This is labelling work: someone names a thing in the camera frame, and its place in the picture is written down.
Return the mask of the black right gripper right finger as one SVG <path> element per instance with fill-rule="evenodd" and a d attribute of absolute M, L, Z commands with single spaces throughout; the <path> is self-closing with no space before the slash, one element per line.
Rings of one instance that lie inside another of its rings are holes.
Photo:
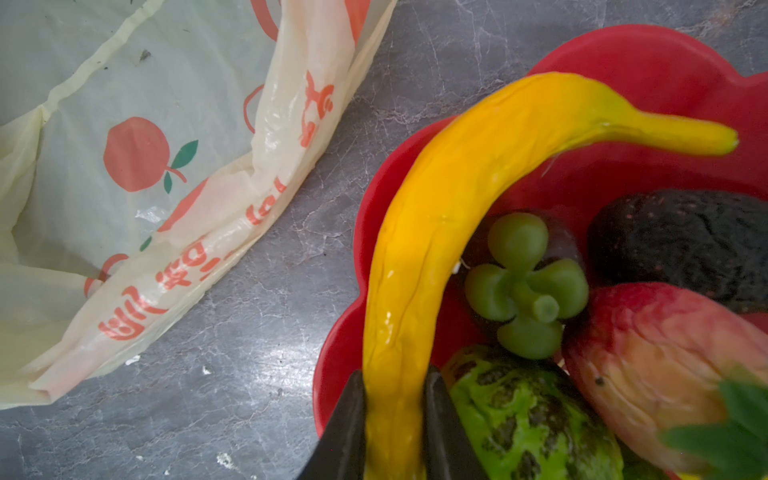
<path fill-rule="evenodd" d="M 424 382 L 424 457 L 428 479 L 487 479 L 435 367 Z"/>

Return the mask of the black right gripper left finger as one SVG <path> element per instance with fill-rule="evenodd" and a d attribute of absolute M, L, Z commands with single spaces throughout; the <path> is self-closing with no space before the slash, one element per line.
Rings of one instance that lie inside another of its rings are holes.
<path fill-rule="evenodd" d="M 325 431 L 298 480 L 358 480 L 365 471 L 365 388 L 360 370 L 342 392 Z"/>

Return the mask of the bright green bumpy fake fruit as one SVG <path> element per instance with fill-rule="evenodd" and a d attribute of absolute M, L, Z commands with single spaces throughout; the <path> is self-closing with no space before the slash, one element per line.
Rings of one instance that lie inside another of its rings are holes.
<path fill-rule="evenodd" d="M 615 435 L 553 361 L 473 345 L 442 374 L 489 478 L 622 478 Z"/>

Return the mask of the dark purple fake mangosteen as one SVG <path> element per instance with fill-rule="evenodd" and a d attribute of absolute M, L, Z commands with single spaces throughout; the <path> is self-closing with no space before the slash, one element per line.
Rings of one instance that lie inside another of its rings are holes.
<path fill-rule="evenodd" d="M 586 308 L 589 284 L 575 235 L 532 210 L 484 218 L 457 265 L 473 321 L 512 354 L 553 357 L 564 325 Z"/>

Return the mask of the red fake strawberry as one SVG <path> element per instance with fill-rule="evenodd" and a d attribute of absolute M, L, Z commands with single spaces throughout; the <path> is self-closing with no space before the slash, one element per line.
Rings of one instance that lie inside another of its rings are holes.
<path fill-rule="evenodd" d="M 576 386 L 635 454 L 702 479 L 767 475 L 767 336 L 664 283 L 599 288 L 565 330 Z"/>

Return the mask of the dark fake avocado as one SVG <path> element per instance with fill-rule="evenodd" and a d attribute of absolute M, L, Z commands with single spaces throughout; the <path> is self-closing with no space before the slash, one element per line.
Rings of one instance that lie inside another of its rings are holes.
<path fill-rule="evenodd" d="M 603 207 L 587 231 L 610 284 L 662 282 L 738 314 L 767 309 L 767 203 L 727 191 L 657 190 Z"/>

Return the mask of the pale yellow printed plastic bag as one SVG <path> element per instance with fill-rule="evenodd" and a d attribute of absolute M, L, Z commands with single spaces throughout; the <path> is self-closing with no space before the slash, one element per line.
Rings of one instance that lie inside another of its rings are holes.
<path fill-rule="evenodd" d="M 271 227 L 391 1 L 1 5 L 1 405 L 142 353 Z"/>

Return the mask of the yellow fake banana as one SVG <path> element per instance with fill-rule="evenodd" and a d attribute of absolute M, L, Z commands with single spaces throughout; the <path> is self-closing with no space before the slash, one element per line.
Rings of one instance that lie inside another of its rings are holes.
<path fill-rule="evenodd" d="M 362 354 L 366 478 L 426 475 L 423 392 L 437 316 L 486 212 L 548 158 L 608 141 L 722 156 L 738 136 L 718 123 L 640 111 L 603 83 L 551 72 L 488 96 L 419 154 L 382 222 L 369 275 Z"/>

